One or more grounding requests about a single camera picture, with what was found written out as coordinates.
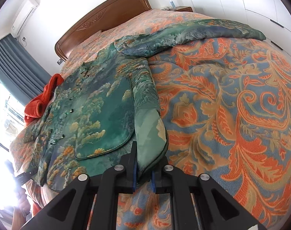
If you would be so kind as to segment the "green patterned jacket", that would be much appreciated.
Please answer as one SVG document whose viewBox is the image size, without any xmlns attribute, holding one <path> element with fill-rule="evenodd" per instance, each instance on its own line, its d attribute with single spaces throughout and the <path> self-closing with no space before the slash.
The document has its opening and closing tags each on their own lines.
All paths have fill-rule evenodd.
<svg viewBox="0 0 291 230">
<path fill-rule="evenodd" d="M 265 38 L 246 24 L 204 19 L 154 33 L 127 35 L 82 64 L 56 90 L 38 122 L 27 127 L 33 142 L 26 172 L 39 186 L 64 189 L 81 173 L 102 174 L 137 144 L 137 174 L 165 155 L 168 136 L 148 58 L 197 39 Z"/>
</svg>

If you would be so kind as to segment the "red orange garment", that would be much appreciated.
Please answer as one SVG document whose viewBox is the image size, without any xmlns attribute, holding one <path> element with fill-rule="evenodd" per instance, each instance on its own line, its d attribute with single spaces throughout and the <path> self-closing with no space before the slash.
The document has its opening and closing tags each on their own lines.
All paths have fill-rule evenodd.
<svg viewBox="0 0 291 230">
<path fill-rule="evenodd" d="M 64 79 L 60 74 L 54 74 L 43 89 L 43 93 L 33 98 L 24 110 L 24 123 L 28 126 L 34 120 L 41 118 L 47 105 L 53 97 L 57 86 L 63 83 Z"/>
</svg>

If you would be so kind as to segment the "grey blue curtain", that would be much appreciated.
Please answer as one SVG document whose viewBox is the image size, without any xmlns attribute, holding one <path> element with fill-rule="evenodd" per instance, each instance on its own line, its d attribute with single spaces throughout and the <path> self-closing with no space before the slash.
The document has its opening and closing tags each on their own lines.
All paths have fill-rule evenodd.
<svg viewBox="0 0 291 230">
<path fill-rule="evenodd" d="M 0 39 L 0 83 L 20 104 L 40 95 L 50 78 L 12 35 Z"/>
</svg>

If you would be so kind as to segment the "white air conditioner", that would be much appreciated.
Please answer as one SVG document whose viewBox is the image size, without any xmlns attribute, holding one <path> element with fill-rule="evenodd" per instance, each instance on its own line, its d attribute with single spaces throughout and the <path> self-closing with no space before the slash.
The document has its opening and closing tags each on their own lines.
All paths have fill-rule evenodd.
<svg viewBox="0 0 291 230">
<path fill-rule="evenodd" d="M 39 6 L 36 0 L 25 0 L 20 8 L 18 9 L 13 23 L 11 25 L 10 34 L 17 38 L 21 34 L 21 31 L 26 26 L 27 22 L 29 21 L 30 17 Z"/>
</svg>

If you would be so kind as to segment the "wooden nightstand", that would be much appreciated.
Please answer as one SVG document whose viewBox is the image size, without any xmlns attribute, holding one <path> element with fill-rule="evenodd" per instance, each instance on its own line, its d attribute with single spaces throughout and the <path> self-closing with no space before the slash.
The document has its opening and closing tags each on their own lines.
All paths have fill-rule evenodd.
<svg viewBox="0 0 291 230">
<path fill-rule="evenodd" d="M 193 12 L 192 7 L 190 7 L 190 6 L 178 6 L 175 8 L 163 7 L 163 8 L 161 8 L 161 10 L 172 11 L 172 12 Z"/>
</svg>

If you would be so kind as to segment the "white wardrobe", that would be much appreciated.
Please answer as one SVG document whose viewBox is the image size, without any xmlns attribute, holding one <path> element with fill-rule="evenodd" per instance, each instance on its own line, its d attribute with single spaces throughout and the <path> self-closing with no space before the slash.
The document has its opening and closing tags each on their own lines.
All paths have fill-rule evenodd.
<svg viewBox="0 0 291 230">
<path fill-rule="evenodd" d="M 260 30 L 291 56 L 291 14 L 281 0 L 192 0 L 196 12 Z"/>
</svg>

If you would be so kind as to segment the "small bottle on nightstand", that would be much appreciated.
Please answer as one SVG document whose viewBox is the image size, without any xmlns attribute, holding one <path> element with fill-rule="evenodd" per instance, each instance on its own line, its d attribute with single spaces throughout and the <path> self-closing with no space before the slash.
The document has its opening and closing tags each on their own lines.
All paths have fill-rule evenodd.
<svg viewBox="0 0 291 230">
<path fill-rule="evenodd" d="M 173 0 L 168 0 L 170 2 L 170 5 L 172 6 L 173 9 L 176 8 L 175 3 L 173 2 Z"/>
</svg>

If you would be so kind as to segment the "brown wooden headboard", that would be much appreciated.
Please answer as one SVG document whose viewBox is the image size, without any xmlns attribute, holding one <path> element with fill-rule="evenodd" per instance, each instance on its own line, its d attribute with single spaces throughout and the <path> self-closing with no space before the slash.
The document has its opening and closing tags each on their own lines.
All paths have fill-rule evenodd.
<svg viewBox="0 0 291 230">
<path fill-rule="evenodd" d="M 66 61 L 70 53 L 98 31 L 112 29 L 151 10 L 148 0 L 106 0 L 77 21 L 55 44 L 55 53 Z"/>
</svg>

